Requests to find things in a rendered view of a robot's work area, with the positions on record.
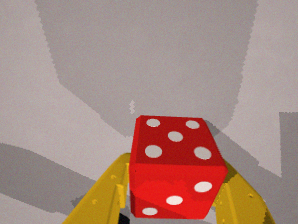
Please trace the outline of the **black die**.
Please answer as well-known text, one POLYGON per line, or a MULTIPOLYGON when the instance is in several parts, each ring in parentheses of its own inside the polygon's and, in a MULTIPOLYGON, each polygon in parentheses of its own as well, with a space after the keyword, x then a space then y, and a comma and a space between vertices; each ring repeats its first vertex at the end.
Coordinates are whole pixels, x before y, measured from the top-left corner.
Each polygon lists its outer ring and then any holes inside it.
POLYGON ((118 224, 130 224, 130 219, 119 212, 118 224))

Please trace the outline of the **red die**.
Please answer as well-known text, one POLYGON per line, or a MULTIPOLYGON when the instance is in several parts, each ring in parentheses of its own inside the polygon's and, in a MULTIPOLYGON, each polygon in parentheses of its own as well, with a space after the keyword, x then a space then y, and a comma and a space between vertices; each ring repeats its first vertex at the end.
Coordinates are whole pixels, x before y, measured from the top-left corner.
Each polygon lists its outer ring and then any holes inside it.
POLYGON ((228 173, 202 118, 136 119, 129 162, 136 218, 204 219, 228 173))

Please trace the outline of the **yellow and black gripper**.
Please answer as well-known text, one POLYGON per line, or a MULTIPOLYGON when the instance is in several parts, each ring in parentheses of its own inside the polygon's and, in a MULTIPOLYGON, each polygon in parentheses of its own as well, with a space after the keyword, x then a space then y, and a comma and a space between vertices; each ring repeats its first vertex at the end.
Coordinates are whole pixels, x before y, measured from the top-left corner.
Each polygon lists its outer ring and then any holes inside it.
MULTIPOLYGON (((125 208, 131 153, 119 156, 62 224, 118 224, 125 208)), ((263 198, 225 159, 228 173, 212 204, 217 224, 276 224, 263 198)))

